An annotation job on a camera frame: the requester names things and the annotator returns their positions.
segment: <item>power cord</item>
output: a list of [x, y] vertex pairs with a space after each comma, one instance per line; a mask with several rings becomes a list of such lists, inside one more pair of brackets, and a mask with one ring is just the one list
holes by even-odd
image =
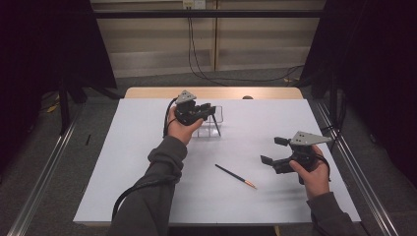
[[168, 107], [166, 108], [165, 120], [163, 121], [163, 136], [162, 136], [163, 138], [165, 138], [165, 136], [167, 136], [167, 135], [168, 135], [168, 127], [169, 127], [169, 125], [171, 124], [171, 122], [172, 122], [172, 121], [174, 121], [174, 120], [176, 120], [176, 118], [175, 118], [175, 119], [173, 119], [172, 121], [170, 121], [170, 122], [168, 123], [168, 114], [169, 114], [169, 109], [171, 108], [172, 103], [174, 103], [176, 100], [177, 100], [177, 97], [173, 98], [173, 99], [169, 102]]
[[341, 130], [343, 128], [344, 119], [346, 117], [346, 109], [347, 109], [347, 102], [346, 102], [346, 95], [344, 92], [342, 92], [342, 98], [340, 103], [340, 111], [336, 120], [336, 124], [332, 124], [330, 126], [321, 128], [322, 134], [326, 134], [330, 130], [335, 131], [335, 137], [334, 140], [330, 146], [330, 152], [333, 152], [333, 148], [337, 140], [340, 138]]
[[122, 201], [124, 199], [126, 199], [126, 197], [128, 197], [133, 192], [135, 192], [137, 190], [140, 190], [142, 188], [145, 188], [145, 187], [162, 185], [162, 184], [173, 184], [173, 183], [176, 183], [177, 181], [178, 181], [178, 179], [173, 177], [173, 178], [153, 180], [153, 181], [149, 181], [149, 182], [142, 183], [142, 184], [136, 184], [136, 185], [132, 186], [131, 188], [129, 188], [125, 192], [123, 192], [123, 194], [121, 194], [120, 197], [117, 199], [117, 201], [116, 201], [116, 203], [114, 204], [114, 207], [113, 207], [113, 213], [111, 215], [111, 220], [113, 221], [114, 217], [116, 216], [117, 211], [119, 210], [119, 206], [122, 203]]
[[[248, 79], [235, 79], [235, 78], [222, 78], [222, 77], [216, 77], [216, 78], [209, 78], [200, 68], [200, 64], [199, 64], [199, 60], [197, 58], [197, 53], [196, 53], [196, 45], [194, 42], [194, 29], [193, 29], [193, 20], [191, 18], [188, 19], [188, 30], [189, 30], [189, 51], [188, 51], [188, 62], [189, 62], [189, 66], [191, 71], [193, 72], [193, 74], [201, 79], [205, 79], [208, 80], [212, 83], [215, 83], [217, 85], [220, 86], [224, 86], [227, 87], [227, 85], [217, 82], [217, 81], [240, 81], [240, 82], [255, 82], [255, 83], [265, 83], [265, 82], [273, 82], [273, 81], [279, 81], [279, 80], [283, 80], [285, 78], [288, 78], [291, 74], [295, 73], [298, 69], [303, 68], [304, 65], [299, 65], [299, 66], [294, 66], [294, 67], [290, 67], [287, 69], [287, 73], [281, 77], [278, 78], [273, 78], [273, 79], [269, 79], [269, 80], [248, 80]], [[193, 66], [191, 65], [191, 49], [193, 47], [193, 53], [194, 53], [194, 58], [197, 64], [197, 68], [199, 69], [199, 73], [202, 75], [198, 75], [194, 69]]]
[[316, 159], [321, 160], [327, 167], [328, 167], [328, 181], [331, 182], [330, 180], [330, 165], [328, 164], [328, 161], [325, 159], [324, 156], [320, 155], [320, 154], [315, 154]]

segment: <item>black pen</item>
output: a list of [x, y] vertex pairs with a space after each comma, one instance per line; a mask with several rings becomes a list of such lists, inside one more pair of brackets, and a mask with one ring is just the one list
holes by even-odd
[[247, 184], [247, 185], [251, 186], [252, 188], [257, 189], [257, 187], [255, 187], [255, 185], [254, 185], [254, 184], [252, 184], [251, 182], [249, 182], [249, 181], [245, 180], [244, 178], [242, 178], [242, 177], [240, 177], [240, 176], [238, 176], [238, 175], [236, 175], [236, 174], [233, 174], [232, 172], [230, 172], [230, 171], [226, 170], [225, 168], [223, 168], [223, 167], [219, 166], [218, 164], [215, 164], [215, 166], [216, 166], [216, 167], [218, 167], [218, 168], [220, 168], [221, 170], [224, 170], [226, 173], [228, 173], [228, 174], [230, 174], [231, 176], [235, 177], [236, 179], [238, 179], [238, 180], [242, 181], [243, 183], [245, 183], [245, 184]]

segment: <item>white tabletop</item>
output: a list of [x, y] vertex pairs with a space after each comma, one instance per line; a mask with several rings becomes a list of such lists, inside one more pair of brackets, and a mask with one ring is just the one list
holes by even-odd
[[[163, 117], [170, 99], [122, 99], [86, 193], [74, 218], [85, 225], [109, 225], [119, 195], [142, 177], [148, 154], [162, 140]], [[260, 155], [286, 158], [297, 131], [320, 134], [307, 100], [197, 99], [221, 105], [221, 138], [193, 137], [177, 184], [170, 225], [276, 225], [311, 222], [304, 186], [296, 173], [275, 174]], [[356, 207], [326, 145], [319, 145], [331, 168], [330, 188], [343, 211], [360, 221]], [[255, 190], [214, 165], [250, 180]]]

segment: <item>dark backdrop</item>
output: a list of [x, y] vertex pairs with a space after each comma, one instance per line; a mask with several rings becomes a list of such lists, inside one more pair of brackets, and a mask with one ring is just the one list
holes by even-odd
[[313, 97], [335, 86], [364, 119], [392, 162], [417, 186], [417, 21], [410, 0], [327, 0], [301, 80]]
[[75, 77], [116, 86], [89, 0], [0, 1], [0, 56], [0, 172], [35, 123], [45, 92]]

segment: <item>human hand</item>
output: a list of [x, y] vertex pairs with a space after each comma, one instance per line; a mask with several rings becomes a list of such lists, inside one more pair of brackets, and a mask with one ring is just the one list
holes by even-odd
[[[317, 146], [312, 146], [312, 149], [315, 153], [323, 156], [322, 151]], [[321, 160], [318, 160], [316, 169], [312, 172], [308, 172], [295, 160], [291, 160], [289, 165], [303, 178], [309, 200], [330, 192], [328, 185], [328, 167]]]
[[188, 142], [191, 140], [191, 136], [193, 132], [199, 129], [200, 126], [203, 124], [203, 119], [197, 120], [194, 124], [190, 126], [185, 126], [181, 124], [177, 118], [175, 118], [175, 110], [177, 109], [176, 106], [171, 107], [169, 109], [168, 115], [168, 135], [180, 140], [184, 145], [187, 145]]

